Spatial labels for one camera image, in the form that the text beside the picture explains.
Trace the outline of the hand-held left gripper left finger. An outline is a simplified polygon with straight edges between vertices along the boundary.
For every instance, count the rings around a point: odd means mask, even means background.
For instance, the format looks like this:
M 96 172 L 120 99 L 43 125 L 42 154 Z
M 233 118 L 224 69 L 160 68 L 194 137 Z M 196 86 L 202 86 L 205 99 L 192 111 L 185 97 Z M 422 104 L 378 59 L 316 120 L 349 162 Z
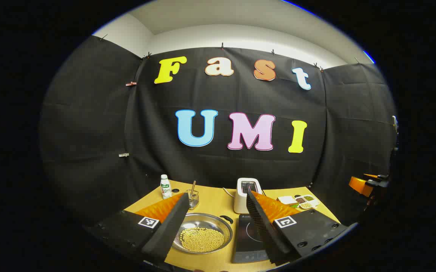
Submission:
M 122 210 L 86 231 L 133 261 L 161 264 L 188 210 L 188 193 L 179 193 L 138 212 Z

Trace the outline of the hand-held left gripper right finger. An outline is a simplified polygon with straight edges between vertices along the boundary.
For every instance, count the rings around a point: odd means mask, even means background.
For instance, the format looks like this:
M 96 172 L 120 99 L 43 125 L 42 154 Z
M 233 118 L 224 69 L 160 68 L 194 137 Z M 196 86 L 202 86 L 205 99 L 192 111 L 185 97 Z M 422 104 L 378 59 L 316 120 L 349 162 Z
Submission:
M 247 210 L 276 265 L 317 258 L 350 232 L 316 209 L 301 212 L 254 191 L 247 193 Z

